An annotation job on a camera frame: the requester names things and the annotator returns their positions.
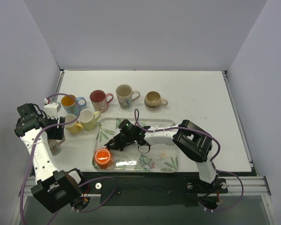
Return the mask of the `beige round teapot mug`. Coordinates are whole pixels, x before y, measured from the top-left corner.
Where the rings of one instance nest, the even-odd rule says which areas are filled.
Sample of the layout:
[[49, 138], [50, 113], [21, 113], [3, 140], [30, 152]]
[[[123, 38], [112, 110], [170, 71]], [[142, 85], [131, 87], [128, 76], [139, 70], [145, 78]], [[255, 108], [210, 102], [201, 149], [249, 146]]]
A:
[[156, 91], [150, 91], [144, 98], [144, 104], [149, 110], [157, 110], [160, 106], [167, 106], [168, 100], [161, 97]]

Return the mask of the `lime green mug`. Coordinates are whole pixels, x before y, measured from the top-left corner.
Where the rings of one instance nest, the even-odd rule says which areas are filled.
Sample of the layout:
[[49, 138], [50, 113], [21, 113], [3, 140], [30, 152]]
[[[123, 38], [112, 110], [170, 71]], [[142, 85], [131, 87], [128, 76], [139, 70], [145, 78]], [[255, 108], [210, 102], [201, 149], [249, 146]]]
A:
[[92, 112], [89, 109], [82, 110], [78, 121], [83, 125], [86, 130], [94, 130], [96, 128], [96, 123], [101, 117], [100, 111]]

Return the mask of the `blue butterfly mug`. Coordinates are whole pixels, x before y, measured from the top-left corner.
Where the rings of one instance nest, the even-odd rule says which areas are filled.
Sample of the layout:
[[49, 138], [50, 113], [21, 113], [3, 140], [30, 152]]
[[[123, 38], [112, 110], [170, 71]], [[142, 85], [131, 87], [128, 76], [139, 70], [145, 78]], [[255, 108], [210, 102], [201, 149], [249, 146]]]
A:
[[84, 108], [87, 105], [84, 97], [76, 97], [74, 95], [64, 96], [61, 99], [61, 105], [67, 112], [67, 114], [73, 114], [77, 116], [79, 114], [79, 107]]

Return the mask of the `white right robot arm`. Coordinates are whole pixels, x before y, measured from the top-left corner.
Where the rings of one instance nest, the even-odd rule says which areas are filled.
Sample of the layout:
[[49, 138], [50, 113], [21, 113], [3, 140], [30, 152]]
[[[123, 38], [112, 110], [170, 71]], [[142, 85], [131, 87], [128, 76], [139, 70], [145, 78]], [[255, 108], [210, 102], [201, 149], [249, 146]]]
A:
[[221, 150], [220, 143], [205, 130], [189, 120], [170, 127], [140, 126], [123, 120], [119, 134], [111, 138], [105, 147], [109, 150], [123, 151], [124, 148], [137, 144], [151, 147], [157, 144], [176, 145], [190, 160], [194, 161], [199, 171], [200, 187], [206, 192], [217, 185], [217, 170], [213, 163]]

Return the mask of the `yellow mug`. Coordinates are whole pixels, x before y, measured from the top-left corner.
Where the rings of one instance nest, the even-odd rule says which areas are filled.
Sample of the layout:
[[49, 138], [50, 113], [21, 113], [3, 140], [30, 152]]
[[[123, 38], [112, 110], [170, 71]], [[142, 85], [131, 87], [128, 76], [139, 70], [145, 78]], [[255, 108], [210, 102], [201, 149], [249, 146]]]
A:
[[[71, 122], [76, 119], [76, 116], [73, 114], [68, 114], [65, 116], [65, 123]], [[71, 134], [77, 134], [83, 130], [83, 125], [78, 121], [74, 121], [72, 123], [66, 124], [65, 129]]]

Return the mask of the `orange mug black handle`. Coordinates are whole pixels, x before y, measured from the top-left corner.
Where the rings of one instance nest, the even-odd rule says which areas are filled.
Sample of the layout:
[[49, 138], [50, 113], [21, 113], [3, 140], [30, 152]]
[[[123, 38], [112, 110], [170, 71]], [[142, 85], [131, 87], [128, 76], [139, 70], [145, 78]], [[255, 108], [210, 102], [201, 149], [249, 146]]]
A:
[[100, 169], [108, 169], [114, 164], [113, 154], [107, 148], [96, 150], [93, 159]]

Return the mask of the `cream floral mug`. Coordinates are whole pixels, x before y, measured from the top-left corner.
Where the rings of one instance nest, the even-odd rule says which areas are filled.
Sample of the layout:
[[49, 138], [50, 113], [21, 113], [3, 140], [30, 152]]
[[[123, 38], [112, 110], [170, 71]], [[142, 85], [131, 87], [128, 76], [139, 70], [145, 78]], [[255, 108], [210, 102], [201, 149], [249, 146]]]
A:
[[120, 108], [123, 110], [128, 110], [132, 107], [132, 103], [139, 99], [140, 92], [133, 90], [128, 84], [122, 84], [116, 88], [116, 95]]

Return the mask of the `cream coral pattern mug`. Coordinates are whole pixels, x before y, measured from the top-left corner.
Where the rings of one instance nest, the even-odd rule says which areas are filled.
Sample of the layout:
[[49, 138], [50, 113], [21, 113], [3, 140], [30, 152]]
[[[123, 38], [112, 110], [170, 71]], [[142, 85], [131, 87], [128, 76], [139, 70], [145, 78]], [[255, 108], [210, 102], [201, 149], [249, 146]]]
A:
[[64, 137], [62, 140], [53, 140], [53, 139], [48, 139], [48, 145], [50, 147], [50, 151], [53, 156], [56, 156], [60, 153], [61, 151], [61, 144], [66, 140]]

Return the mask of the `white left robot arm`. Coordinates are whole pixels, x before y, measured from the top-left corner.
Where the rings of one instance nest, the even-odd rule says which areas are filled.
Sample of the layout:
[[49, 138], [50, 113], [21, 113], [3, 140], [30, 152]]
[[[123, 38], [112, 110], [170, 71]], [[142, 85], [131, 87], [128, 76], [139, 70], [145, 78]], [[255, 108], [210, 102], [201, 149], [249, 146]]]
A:
[[86, 190], [87, 181], [82, 172], [74, 168], [68, 172], [55, 165], [49, 140], [62, 140], [64, 117], [49, 116], [38, 105], [26, 103], [17, 107], [20, 118], [15, 134], [25, 144], [35, 171], [36, 184], [32, 195], [51, 213], [73, 202]]

